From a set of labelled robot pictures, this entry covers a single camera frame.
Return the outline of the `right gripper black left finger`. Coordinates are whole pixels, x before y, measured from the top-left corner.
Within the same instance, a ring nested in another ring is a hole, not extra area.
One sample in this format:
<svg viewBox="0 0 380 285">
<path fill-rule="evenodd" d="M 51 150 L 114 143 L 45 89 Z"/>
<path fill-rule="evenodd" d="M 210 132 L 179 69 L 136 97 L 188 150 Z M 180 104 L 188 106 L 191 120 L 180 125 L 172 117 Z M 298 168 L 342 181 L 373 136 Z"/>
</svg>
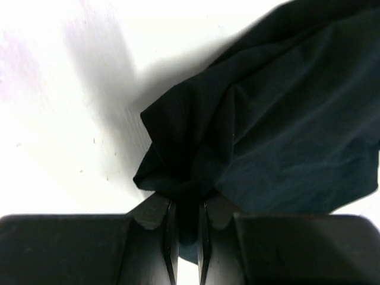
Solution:
<svg viewBox="0 0 380 285">
<path fill-rule="evenodd" d="M 1 218 L 2 284 L 175 284 L 176 204 L 154 194 L 126 214 Z"/>
</svg>

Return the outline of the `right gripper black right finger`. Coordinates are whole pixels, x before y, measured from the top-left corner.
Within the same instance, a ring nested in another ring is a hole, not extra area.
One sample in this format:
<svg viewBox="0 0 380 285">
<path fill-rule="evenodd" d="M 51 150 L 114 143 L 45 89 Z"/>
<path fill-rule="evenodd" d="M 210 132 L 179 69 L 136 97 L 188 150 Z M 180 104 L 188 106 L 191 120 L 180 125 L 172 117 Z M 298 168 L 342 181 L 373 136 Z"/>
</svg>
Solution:
<svg viewBox="0 0 380 285">
<path fill-rule="evenodd" d="M 201 284 L 378 284 L 379 231 L 353 215 L 245 214 L 199 206 Z"/>
</svg>

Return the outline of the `black t shirt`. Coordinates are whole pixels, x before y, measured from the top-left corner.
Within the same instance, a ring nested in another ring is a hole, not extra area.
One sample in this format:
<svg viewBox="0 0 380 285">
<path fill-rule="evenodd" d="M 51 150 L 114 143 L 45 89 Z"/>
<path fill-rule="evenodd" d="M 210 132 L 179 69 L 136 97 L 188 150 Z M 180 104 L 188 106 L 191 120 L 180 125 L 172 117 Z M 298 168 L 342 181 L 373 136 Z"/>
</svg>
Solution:
<svg viewBox="0 0 380 285">
<path fill-rule="evenodd" d="M 379 2 L 291 1 L 141 114 L 137 187 L 178 202 L 197 261 L 198 204 L 325 214 L 373 193 L 379 164 Z"/>
</svg>

